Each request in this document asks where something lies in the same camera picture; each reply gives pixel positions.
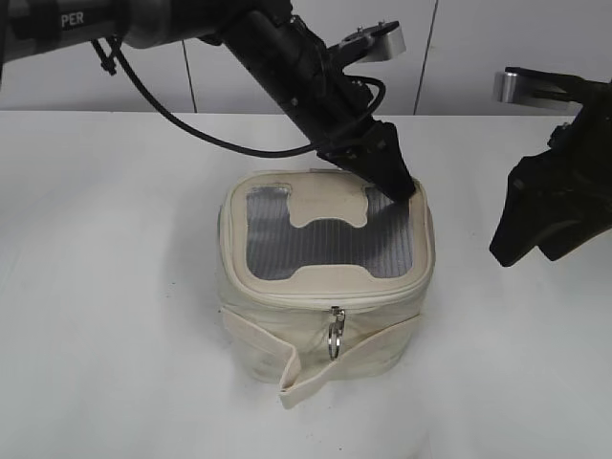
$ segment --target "white wall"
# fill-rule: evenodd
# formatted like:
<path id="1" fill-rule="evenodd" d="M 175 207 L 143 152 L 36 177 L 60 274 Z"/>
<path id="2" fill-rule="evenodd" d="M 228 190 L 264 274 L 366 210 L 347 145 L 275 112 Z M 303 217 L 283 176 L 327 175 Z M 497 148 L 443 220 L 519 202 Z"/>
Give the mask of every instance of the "white wall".
<path id="1" fill-rule="evenodd" d="M 294 0 L 295 12 L 328 44 L 357 26 L 398 19 L 408 51 L 399 59 L 350 68 L 388 86 L 380 113 L 412 114 L 436 0 Z M 612 77 L 611 0 L 439 0 L 418 113 L 547 114 L 493 102 L 492 81 L 507 65 Z M 186 43 L 198 109 L 277 113 L 230 53 Z M 181 44 L 126 50 L 146 85 L 171 110 L 193 111 Z M 127 78 L 109 77 L 90 45 L 6 66 L 0 109 L 148 111 Z"/>
<path id="2" fill-rule="evenodd" d="M 147 87 L 177 112 L 192 111 L 180 43 L 125 54 Z M 35 55 L 5 65 L 4 110 L 148 111 L 148 103 L 119 69 L 109 76 L 90 44 Z"/>
<path id="3" fill-rule="evenodd" d="M 509 65 L 609 81 L 612 1 L 440 0 L 419 114 L 551 113 L 492 101 Z"/>
<path id="4" fill-rule="evenodd" d="M 294 13 L 328 44 L 340 42 L 358 26 L 399 20 L 407 52 L 383 63 L 357 64 L 347 73 L 384 80 L 387 98 L 381 112 L 411 114 L 423 66 L 433 0 L 293 0 Z M 224 49 L 188 42 L 198 110 L 219 113 L 279 113 L 267 94 Z"/>

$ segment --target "metal clamp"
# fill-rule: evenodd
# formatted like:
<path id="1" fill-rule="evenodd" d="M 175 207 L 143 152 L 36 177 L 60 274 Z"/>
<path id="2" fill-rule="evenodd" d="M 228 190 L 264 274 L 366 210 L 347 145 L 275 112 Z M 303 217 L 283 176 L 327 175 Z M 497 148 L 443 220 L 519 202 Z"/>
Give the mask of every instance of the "metal clamp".
<path id="1" fill-rule="evenodd" d="M 397 21 L 379 22 L 378 26 L 359 27 L 338 45 L 329 49 L 336 65 L 347 67 L 355 62 L 383 62 L 406 50 L 402 27 Z"/>
<path id="2" fill-rule="evenodd" d="M 333 307 L 332 315 L 336 320 L 329 326 L 329 333 L 327 335 L 327 348 L 329 349 L 330 360 L 334 361 L 340 355 L 340 348 L 342 346 L 342 335 L 344 335 L 344 321 L 346 319 L 346 313 L 343 309 L 339 307 Z"/>
<path id="3" fill-rule="evenodd" d="M 551 81 L 526 76 L 512 69 L 495 74 L 493 99 L 498 102 L 567 110 L 570 100 L 559 100 L 561 95 L 562 92 Z"/>

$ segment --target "metal ring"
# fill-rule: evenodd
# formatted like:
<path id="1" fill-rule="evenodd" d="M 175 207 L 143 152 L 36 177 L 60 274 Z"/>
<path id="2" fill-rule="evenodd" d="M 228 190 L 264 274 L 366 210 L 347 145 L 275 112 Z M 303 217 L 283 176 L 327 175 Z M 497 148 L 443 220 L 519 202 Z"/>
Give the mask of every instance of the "metal ring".
<path id="1" fill-rule="evenodd" d="M 331 323 L 329 333 L 327 335 L 327 348 L 329 349 L 329 358 L 334 361 L 340 355 L 340 347 L 342 346 L 342 334 L 339 332 L 337 323 Z"/>

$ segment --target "zipper pull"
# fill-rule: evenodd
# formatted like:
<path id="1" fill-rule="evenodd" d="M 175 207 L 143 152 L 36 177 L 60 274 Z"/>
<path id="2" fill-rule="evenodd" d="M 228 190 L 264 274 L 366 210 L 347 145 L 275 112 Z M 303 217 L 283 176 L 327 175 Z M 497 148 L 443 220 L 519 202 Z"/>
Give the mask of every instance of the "zipper pull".
<path id="1" fill-rule="evenodd" d="M 344 321 L 346 320 L 346 313 L 343 309 L 338 306 L 332 308 L 332 316 L 334 317 L 334 323 L 329 326 L 329 333 L 327 335 L 327 348 L 329 349 L 329 358 L 334 361 L 340 355 L 340 347 L 342 346 L 342 335 L 344 335 Z"/>

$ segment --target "bag lid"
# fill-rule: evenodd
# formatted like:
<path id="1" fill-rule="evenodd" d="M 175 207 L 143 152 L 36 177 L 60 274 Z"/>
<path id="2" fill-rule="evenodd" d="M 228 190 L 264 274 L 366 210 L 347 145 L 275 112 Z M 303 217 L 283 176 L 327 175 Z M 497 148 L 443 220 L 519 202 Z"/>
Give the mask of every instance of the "bag lid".
<path id="1" fill-rule="evenodd" d="M 431 239 L 420 184 L 399 205 L 339 170 L 247 178 L 220 219 L 230 283 L 272 307 L 373 308 L 419 294 L 433 271 Z"/>

